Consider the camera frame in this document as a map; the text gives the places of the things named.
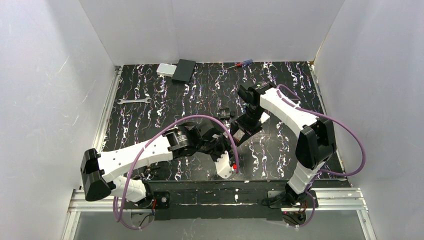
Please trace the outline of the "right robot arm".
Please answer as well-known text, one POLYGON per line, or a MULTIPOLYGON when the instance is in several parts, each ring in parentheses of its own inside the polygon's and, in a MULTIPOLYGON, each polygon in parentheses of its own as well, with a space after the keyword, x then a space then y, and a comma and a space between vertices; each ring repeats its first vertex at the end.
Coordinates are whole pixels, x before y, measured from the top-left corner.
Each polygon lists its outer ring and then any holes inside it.
POLYGON ((262 130, 262 116, 272 113, 297 136, 297 165, 283 192, 263 200, 266 206, 303 203, 307 190, 324 163, 337 150, 334 124, 331 120, 299 110, 272 82, 260 81, 248 88, 240 85, 238 96, 247 104, 245 113, 230 124, 230 134, 237 146, 262 130))

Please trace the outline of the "orange and black padlock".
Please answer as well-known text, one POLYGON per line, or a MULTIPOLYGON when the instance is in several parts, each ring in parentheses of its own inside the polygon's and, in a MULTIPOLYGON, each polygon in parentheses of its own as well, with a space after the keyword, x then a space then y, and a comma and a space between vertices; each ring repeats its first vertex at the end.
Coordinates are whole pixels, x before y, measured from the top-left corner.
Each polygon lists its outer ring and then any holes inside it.
POLYGON ((235 142, 235 144, 236 144, 237 147, 241 145, 241 142, 240 142, 240 140, 238 138, 233 137, 233 140, 234 140, 234 142, 235 142))

